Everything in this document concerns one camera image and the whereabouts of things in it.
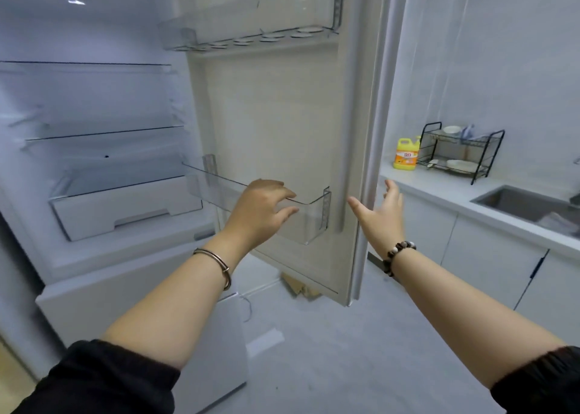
countertop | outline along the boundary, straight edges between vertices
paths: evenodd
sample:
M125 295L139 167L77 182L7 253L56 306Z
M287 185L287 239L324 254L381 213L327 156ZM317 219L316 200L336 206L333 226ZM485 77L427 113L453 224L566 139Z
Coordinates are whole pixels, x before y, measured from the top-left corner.
M580 261L580 240L471 202L503 185L556 197L554 193L492 176L478 179L470 185L469 179L441 170L428 170L420 166L414 171L396 170L390 162L382 163L379 178L393 179L401 188L417 197Z

yellow bottle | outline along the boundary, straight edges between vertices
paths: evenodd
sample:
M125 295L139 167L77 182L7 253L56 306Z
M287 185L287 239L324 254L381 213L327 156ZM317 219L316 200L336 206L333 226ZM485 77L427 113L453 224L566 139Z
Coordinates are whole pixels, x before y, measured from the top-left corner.
M401 138L397 144L397 155L393 167L397 170L414 170L417 166L417 156L421 147L421 136L417 136L417 142L409 138Z

person's right arm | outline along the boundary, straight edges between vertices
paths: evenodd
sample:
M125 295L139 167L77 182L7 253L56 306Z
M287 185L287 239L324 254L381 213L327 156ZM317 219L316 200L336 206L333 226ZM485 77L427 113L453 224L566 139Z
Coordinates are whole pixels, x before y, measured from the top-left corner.
M349 198L362 230L383 259L397 243L405 240L402 194L394 182L386 183L388 193L376 211ZM420 249L421 242L415 243ZM447 345L487 388L547 352L566 346L558 337L418 251L402 250L394 258L391 269Z

hand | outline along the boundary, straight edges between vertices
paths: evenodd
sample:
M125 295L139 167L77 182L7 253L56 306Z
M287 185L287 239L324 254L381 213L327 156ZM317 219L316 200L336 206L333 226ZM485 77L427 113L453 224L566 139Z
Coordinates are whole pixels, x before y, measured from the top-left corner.
M284 182L255 180L243 191L222 232L249 252L270 239L298 212L296 206L275 210L280 201L294 197L296 194L285 188Z
M383 259L397 243L405 240L405 229L402 222L402 194L392 180L385 180L387 193L379 209L371 211L354 197L348 203L359 220L368 242Z

piece of paper on floor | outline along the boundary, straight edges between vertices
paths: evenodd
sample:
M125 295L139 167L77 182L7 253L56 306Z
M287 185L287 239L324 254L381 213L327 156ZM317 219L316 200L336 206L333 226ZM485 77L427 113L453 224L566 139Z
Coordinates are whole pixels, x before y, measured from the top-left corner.
M252 359L261 352L268 350L268 348L272 348L282 342L284 342L284 335L279 330L272 329L269 332L265 332L262 336L258 336L252 342L246 344L248 358Z

